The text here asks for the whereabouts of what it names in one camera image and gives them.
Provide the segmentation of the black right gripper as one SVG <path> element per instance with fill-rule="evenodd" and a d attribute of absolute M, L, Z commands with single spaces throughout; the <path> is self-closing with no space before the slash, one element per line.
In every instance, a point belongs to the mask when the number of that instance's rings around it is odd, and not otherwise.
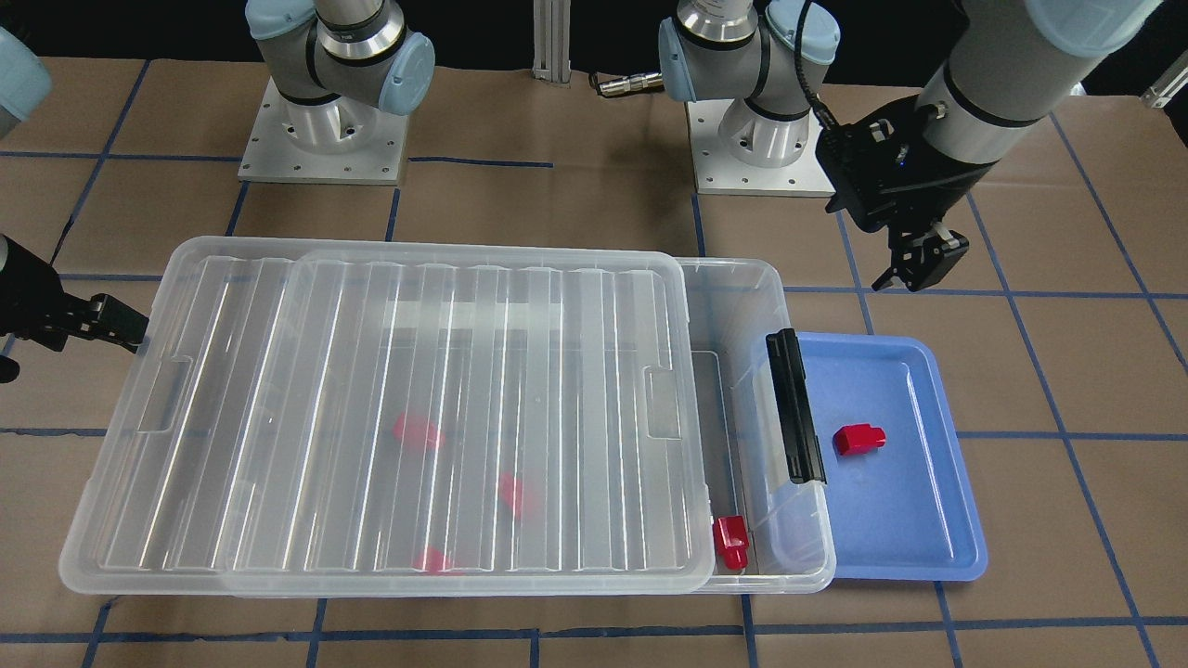
<path fill-rule="evenodd" d="M 68 338 L 100 340 L 135 353 L 148 329 L 148 316 L 95 294 L 67 295 L 57 271 L 10 237 L 1 241 L 1 334 L 32 340 L 59 353 Z M 57 329 L 53 319 L 57 319 Z"/>

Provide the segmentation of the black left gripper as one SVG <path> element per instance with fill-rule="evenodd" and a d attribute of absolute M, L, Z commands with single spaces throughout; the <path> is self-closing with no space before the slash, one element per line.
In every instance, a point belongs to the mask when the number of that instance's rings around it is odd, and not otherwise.
<path fill-rule="evenodd" d="M 815 115 L 816 158 L 835 190 L 827 212 L 849 212 L 867 233 L 887 229 L 890 261 L 872 290 L 918 292 L 944 279 L 969 250 L 944 215 L 1001 159 L 1004 119 L 968 97 L 901 97 L 845 125 L 816 97 Z"/>

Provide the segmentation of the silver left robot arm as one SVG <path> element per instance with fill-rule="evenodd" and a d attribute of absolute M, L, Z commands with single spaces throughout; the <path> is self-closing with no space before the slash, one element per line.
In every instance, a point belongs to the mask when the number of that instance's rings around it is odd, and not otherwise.
<path fill-rule="evenodd" d="M 723 100 L 718 141 L 760 169 L 814 151 L 862 232 L 886 232 L 876 291 L 934 286 L 969 241 L 947 212 L 1088 73 L 1140 33 L 1155 1 L 963 1 L 963 30 L 917 94 L 839 122 L 820 97 L 843 31 L 814 1 L 680 1 L 658 27 L 659 75 L 674 100 Z"/>

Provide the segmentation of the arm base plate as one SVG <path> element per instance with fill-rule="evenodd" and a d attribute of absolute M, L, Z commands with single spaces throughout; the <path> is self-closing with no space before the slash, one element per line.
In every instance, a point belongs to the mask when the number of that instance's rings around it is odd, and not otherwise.
<path fill-rule="evenodd" d="M 685 103 L 694 184 L 702 195 L 829 198 L 819 164 L 820 124 L 810 113 L 772 120 L 738 100 Z"/>
<path fill-rule="evenodd" d="M 267 82 L 238 178 L 271 185 L 399 185 L 410 118 L 348 97 L 297 105 Z"/>

